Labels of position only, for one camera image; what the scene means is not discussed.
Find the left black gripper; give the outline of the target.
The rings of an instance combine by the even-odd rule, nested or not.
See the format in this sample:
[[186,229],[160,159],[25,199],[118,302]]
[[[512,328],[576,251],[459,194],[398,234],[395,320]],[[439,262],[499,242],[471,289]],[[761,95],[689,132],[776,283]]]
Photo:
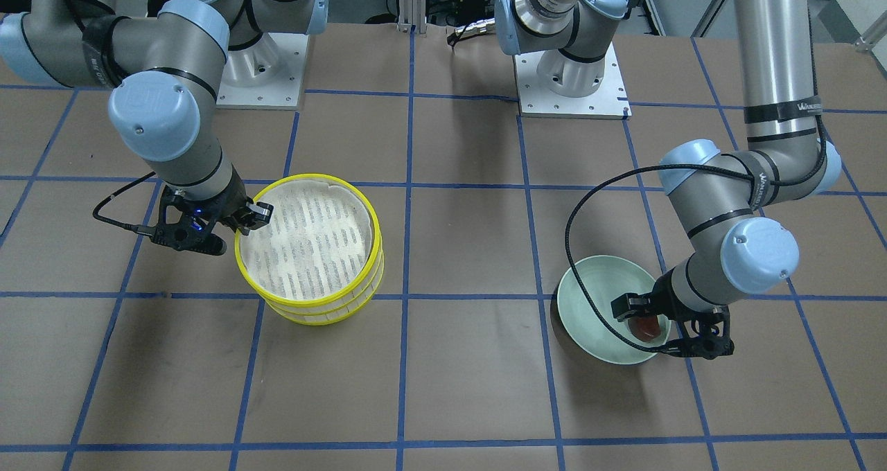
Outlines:
[[678,300],[668,276],[657,279],[651,294],[627,292],[614,298],[611,309],[614,319],[618,321],[657,315],[674,321],[679,329],[679,338],[663,344],[662,354],[703,359],[734,354],[728,306],[716,305],[710,311],[691,310]]

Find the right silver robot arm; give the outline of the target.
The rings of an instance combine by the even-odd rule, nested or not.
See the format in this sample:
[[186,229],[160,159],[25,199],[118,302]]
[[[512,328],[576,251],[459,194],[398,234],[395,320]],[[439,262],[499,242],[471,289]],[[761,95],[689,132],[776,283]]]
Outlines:
[[230,55],[266,33],[322,33],[328,0],[167,0],[155,17],[131,19],[116,0],[30,0],[2,22],[2,58],[23,80],[110,89],[121,139],[164,182],[157,224],[107,218],[152,243],[219,256],[221,224],[248,234],[270,223],[211,124]]

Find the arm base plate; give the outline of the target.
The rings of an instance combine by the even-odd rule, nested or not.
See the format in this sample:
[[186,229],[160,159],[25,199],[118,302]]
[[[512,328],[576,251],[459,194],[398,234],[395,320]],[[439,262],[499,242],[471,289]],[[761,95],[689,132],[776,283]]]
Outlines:
[[520,114],[532,118],[614,118],[633,115],[614,45],[603,60],[569,60],[560,51],[514,55]]
[[264,33],[228,54],[218,90],[223,109],[298,110],[304,94],[310,36]]

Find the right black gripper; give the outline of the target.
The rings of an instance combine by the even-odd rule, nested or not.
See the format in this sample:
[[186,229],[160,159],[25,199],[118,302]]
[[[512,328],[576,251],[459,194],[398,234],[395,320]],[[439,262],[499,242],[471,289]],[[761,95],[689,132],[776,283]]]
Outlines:
[[265,202],[253,203],[242,186],[230,185],[222,193],[204,200],[187,199],[180,190],[165,186],[159,198],[156,225],[150,228],[150,240],[177,252],[221,256],[226,251],[226,243],[213,234],[216,225],[248,235],[270,223],[273,209],[273,205]]

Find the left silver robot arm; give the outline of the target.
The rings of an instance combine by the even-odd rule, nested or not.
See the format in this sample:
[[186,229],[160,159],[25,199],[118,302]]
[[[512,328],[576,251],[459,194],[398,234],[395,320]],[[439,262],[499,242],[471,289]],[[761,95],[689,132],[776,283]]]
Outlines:
[[574,220],[611,180],[568,216],[556,315],[574,345],[605,362],[734,354],[729,305],[785,281],[800,259],[791,232],[757,210],[818,194],[841,173],[823,134],[807,0],[735,0],[735,7],[748,149],[722,152],[697,139],[653,168],[691,256],[640,292],[629,260],[572,253]]

